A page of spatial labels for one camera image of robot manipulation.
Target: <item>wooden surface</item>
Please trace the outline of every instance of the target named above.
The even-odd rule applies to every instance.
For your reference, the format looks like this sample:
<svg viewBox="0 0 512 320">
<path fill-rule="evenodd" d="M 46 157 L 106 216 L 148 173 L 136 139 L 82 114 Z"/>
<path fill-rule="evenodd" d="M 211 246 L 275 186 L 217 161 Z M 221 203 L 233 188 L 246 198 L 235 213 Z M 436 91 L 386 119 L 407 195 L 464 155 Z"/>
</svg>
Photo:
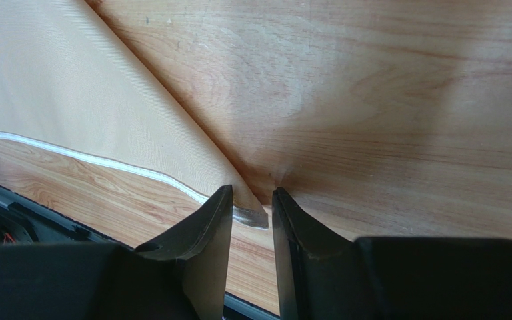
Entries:
<svg viewBox="0 0 512 320">
<path fill-rule="evenodd" d="M 200 207 L 174 187 L 0 140 L 0 185 L 137 246 Z M 233 224 L 227 291 L 278 314 L 273 240 Z"/>
<path fill-rule="evenodd" d="M 512 238 L 512 1 L 89 4 L 264 205 L 284 186 L 348 239 Z M 1 141 L 0 184 L 132 244 L 193 209 Z M 233 230 L 227 288 L 277 312 L 271 232 Z"/>
</svg>

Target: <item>beige cloth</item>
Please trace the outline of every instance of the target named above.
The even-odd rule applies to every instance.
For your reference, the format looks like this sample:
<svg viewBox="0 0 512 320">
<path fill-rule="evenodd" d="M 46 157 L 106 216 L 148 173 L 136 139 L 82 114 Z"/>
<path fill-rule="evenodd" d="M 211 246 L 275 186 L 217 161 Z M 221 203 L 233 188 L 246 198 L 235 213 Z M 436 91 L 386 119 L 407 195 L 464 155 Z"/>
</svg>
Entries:
<svg viewBox="0 0 512 320">
<path fill-rule="evenodd" d="M 200 202 L 232 184 L 236 219 L 268 225 L 228 159 L 82 0 L 0 0 L 0 138 L 152 177 Z"/>
</svg>

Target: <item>light wood floor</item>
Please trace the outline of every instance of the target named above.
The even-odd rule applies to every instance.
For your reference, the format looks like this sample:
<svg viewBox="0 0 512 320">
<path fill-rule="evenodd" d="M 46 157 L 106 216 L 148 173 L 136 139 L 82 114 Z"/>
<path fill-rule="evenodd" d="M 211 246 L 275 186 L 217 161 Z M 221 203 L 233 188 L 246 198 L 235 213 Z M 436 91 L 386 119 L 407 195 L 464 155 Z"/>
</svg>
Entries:
<svg viewBox="0 0 512 320">
<path fill-rule="evenodd" d="M 348 239 L 512 238 L 512 0 L 88 2 L 264 205 L 286 187 Z M 3 141 L 0 184 L 130 244 L 197 206 Z M 271 232 L 231 250 L 228 290 L 277 313 Z"/>
</svg>

